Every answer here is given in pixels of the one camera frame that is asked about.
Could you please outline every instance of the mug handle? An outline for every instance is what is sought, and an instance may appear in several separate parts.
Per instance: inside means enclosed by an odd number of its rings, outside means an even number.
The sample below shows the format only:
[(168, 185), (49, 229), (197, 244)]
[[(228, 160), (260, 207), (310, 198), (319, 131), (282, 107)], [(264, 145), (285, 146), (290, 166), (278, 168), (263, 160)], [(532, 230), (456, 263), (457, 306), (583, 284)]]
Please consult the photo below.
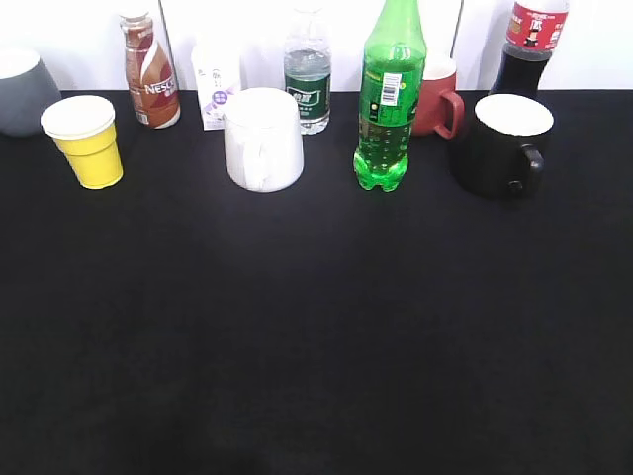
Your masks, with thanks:
[(242, 164), (246, 188), (262, 191), (268, 178), (267, 164), (262, 156), (263, 143), (260, 139), (251, 139), (243, 150)]
[(523, 145), (521, 154), (527, 162), (527, 177), (525, 178), (525, 186), (519, 187), (521, 194), (524, 196), (532, 196), (541, 184), (543, 178), (543, 170), (545, 169), (545, 160), (543, 155), (534, 145)]
[(449, 131), (444, 124), (438, 124), (435, 131), (445, 139), (453, 139), (464, 122), (464, 100), (455, 91), (444, 91), (440, 96), (453, 106), (453, 127)]

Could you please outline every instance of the green label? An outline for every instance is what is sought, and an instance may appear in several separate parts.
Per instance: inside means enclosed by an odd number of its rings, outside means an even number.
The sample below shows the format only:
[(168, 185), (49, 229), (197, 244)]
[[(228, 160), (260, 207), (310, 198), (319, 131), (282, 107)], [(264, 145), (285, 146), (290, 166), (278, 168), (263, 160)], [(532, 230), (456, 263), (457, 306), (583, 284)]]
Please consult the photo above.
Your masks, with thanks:
[(320, 119), (329, 111), (330, 75), (318, 81), (302, 81), (286, 76), (286, 92), (299, 104), (302, 119)]
[(381, 72), (365, 63), (360, 95), (360, 113), (369, 122), (384, 127), (400, 127), (415, 119), (422, 85), (423, 64), (413, 71)]

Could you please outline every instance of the clear plastic bottle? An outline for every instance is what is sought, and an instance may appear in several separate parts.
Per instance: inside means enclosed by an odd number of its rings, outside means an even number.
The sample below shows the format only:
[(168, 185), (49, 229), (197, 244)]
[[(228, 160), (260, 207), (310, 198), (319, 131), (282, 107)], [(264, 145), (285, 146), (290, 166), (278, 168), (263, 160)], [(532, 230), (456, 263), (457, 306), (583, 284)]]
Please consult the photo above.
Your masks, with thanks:
[(136, 117), (153, 129), (172, 126), (180, 118), (176, 77), (154, 36), (149, 12), (142, 5), (131, 4), (120, 16), (126, 36), (126, 79)]
[(331, 50), (319, 1), (296, 7), (284, 48), (286, 92), (299, 104), (302, 134), (318, 134), (329, 123)]
[(534, 98), (565, 26), (569, 0), (517, 0), (491, 94)]

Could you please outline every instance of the nescafe logo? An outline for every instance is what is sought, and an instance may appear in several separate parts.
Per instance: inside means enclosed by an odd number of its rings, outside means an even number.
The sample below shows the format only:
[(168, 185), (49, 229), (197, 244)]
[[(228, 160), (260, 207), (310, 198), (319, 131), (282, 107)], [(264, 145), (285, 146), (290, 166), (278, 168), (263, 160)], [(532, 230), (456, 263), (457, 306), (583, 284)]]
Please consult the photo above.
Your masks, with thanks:
[(165, 79), (162, 82), (157, 82), (155, 84), (145, 84), (145, 92), (147, 94), (162, 94), (163, 92), (167, 93), (167, 95), (171, 95), (172, 92), (176, 89), (176, 81), (174, 81), (173, 76)]

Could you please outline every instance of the gray cup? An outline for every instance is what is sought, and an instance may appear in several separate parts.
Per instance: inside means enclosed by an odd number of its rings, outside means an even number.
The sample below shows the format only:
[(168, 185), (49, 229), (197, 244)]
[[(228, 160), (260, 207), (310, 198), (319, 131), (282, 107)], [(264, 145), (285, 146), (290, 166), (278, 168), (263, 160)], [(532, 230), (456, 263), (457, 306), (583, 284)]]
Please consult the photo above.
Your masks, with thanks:
[(28, 48), (0, 48), (0, 133), (26, 137), (42, 131), (40, 116), (61, 94), (40, 55)]

